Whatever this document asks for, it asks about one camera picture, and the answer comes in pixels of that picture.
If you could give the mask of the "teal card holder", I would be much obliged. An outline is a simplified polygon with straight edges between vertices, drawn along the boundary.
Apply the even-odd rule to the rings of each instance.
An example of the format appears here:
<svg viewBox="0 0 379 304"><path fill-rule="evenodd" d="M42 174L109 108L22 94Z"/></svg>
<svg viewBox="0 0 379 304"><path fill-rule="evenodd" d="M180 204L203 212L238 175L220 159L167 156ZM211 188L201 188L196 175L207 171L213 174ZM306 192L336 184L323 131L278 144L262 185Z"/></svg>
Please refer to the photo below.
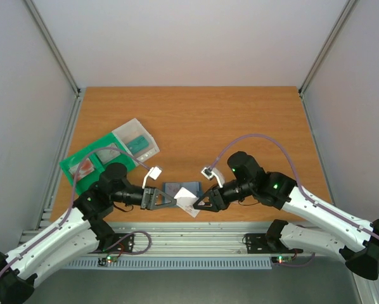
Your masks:
<svg viewBox="0 0 379 304"><path fill-rule="evenodd" d="M203 194L202 183L191 182L164 182L162 191L171 197L175 197L181 188L185 188L183 198L199 198Z"/></svg>

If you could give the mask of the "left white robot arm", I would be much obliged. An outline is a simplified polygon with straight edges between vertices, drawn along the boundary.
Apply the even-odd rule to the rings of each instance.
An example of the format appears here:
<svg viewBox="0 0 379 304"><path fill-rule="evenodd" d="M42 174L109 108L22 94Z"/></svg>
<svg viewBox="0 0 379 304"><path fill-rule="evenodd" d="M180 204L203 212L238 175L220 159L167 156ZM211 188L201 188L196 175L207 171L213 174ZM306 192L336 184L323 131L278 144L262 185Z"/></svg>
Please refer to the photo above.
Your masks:
<svg viewBox="0 0 379 304"><path fill-rule="evenodd" d="M0 303L24 303L40 283L73 259L88 253L110 254L130 235L120 239L104 218L114 204L158 210L176 205L161 190L127 180L127 169L113 163L78 197L58 220L32 239L7 253L0 251Z"/></svg>

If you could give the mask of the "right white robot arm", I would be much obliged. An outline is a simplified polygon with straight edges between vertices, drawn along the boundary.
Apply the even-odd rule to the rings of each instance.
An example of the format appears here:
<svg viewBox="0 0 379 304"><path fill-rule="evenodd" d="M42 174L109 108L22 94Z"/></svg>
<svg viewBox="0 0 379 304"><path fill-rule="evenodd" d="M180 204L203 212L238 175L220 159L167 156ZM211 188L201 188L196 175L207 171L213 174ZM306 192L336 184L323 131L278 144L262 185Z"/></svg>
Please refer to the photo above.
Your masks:
<svg viewBox="0 0 379 304"><path fill-rule="evenodd" d="M306 229L286 220L274 220L265 239L273 252L283 248L319 253L341 261L354 274L375 281L379 277L379 219L372 222L323 201L280 172L266 172L244 151L227 161L234 180L224 181L220 171L204 168L207 179L218 183L193 203L196 210L219 212L251 196L264 206L297 215L318 227Z"/></svg>

